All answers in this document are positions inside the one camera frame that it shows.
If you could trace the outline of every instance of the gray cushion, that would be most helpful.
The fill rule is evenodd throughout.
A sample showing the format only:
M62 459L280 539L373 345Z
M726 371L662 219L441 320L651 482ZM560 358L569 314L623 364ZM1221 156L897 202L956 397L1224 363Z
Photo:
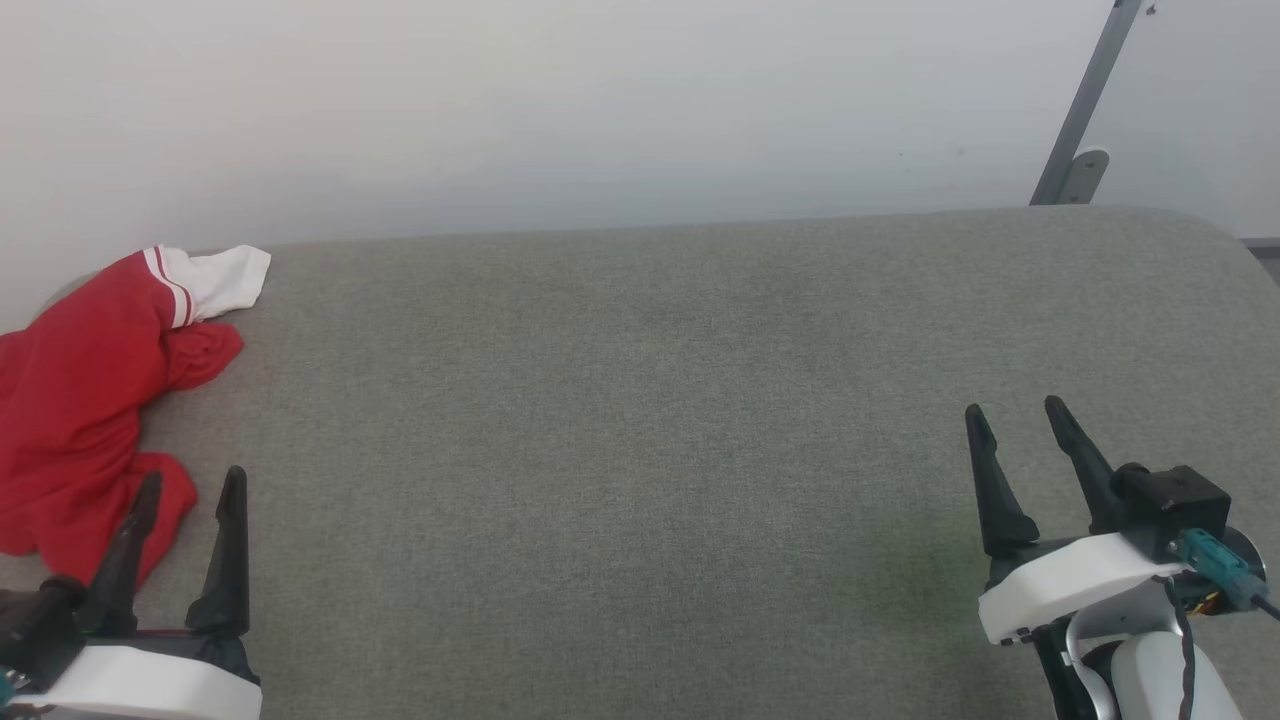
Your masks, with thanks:
M1042 402L1190 464L1280 557L1280 291L1133 209L278 247L243 354L145 447L202 500L140 598L178 626L250 473L264 717L1051 717L987 644L963 414L1046 537L1088 515ZM36 584L0 559L0 585ZM1261 614L1196 623L1245 716Z

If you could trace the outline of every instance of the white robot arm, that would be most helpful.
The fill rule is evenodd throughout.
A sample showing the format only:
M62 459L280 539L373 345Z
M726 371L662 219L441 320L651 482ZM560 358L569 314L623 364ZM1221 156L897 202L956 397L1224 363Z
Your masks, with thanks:
M262 689L241 637L248 632L244 470L227 473L204 594L183 630L138 630L142 543L160 477L148 477L86 591L54 577L40 591L0 591L0 717L257 720Z
M987 639L1036 647L1060 720L1239 720L1187 623L1254 607L1280 619L1262 559L1226 525L1230 496L1185 466L1112 471L1060 398L1044 409L1089 506L1088 537L1038 542L987 419L977 405L965 413L991 557L978 598ZM1117 637L1085 651L1085 641Z

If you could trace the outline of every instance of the red stripe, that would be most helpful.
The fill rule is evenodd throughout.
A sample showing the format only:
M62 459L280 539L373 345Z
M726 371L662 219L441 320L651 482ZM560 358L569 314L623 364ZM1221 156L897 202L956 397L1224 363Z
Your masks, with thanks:
M172 279L169 279L169 275L164 272L164 258L160 255L160 249L159 247L152 247L151 250L155 250L155 252L156 252L156 266L160 268L160 277L164 278L166 282L173 283L174 286L177 286L178 290L182 291L182 295L187 299L187 314L182 319L182 325L179 325L179 327L189 325L191 324L191 293L187 292L187 288L184 288L180 284L178 284L178 283L173 282Z

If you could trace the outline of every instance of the cloth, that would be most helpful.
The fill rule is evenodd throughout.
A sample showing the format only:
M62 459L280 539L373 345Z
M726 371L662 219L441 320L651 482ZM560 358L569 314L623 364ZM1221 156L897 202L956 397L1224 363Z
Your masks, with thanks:
M142 478L159 471L146 579L196 488L173 456L137 452L138 410L230 363L239 333L201 320L252 306L269 264L248 246L210 258L151 247L0 336L0 552L38 550L51 571L88 583Z

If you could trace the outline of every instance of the white wall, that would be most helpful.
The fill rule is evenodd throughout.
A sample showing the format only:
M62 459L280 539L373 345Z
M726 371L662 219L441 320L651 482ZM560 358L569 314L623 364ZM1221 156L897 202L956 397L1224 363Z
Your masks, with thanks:
M0 329L134 249L1023 205L1110 0L0 0Z
M1111 163L1093 204L1280 237L1280 3L1147 0L1082 149Z

